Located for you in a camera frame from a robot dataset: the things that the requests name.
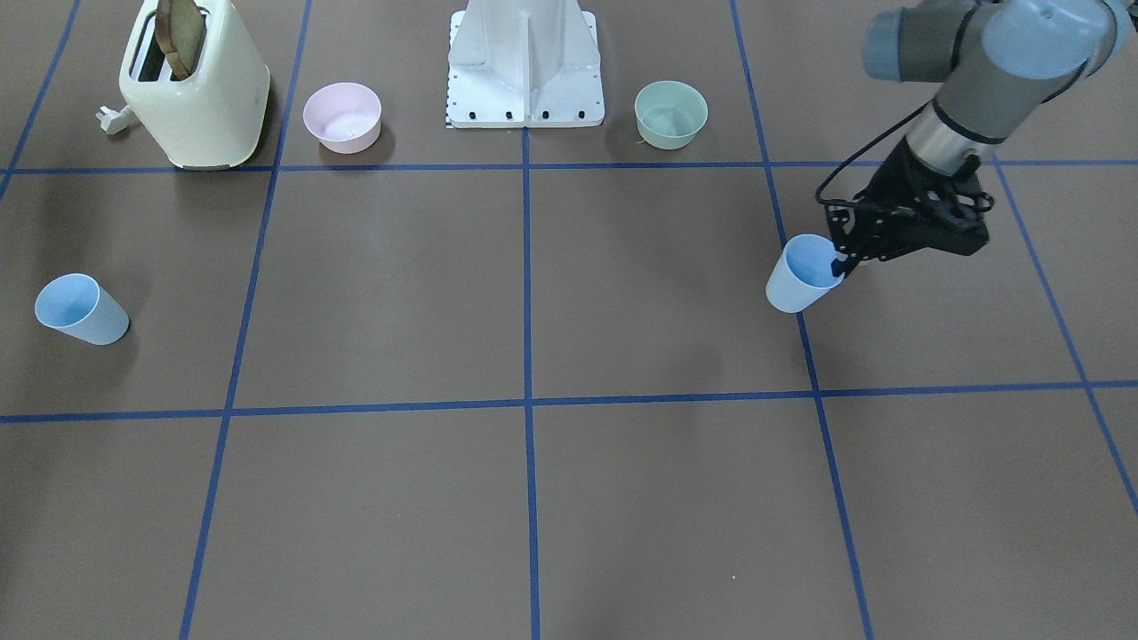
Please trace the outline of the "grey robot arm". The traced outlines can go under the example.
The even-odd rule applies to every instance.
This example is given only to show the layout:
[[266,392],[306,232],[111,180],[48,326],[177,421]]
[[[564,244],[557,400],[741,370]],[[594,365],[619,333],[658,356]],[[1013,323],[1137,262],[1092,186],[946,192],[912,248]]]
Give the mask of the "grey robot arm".
[[869,183],[828,215],[846,278],[915,251],[968,256],[990,239],[978,171],[1046,104],[1092,77],[1135,33],[1133,1],[922,1],[879,13],[861,46],[871,77],[935,84]]

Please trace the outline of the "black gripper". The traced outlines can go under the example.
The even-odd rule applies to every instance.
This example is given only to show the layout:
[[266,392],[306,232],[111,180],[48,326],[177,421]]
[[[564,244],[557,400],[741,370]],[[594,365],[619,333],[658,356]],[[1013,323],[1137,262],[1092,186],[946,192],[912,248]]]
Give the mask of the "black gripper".
[[981,165],[968,151],[960,169],[941,174],[900,141],[853,198],[825,199],[830,241],[838,251],[830,274],[847,279],[858,264],[917,251],[971,256],[986,247],[993,198],[978,179]]

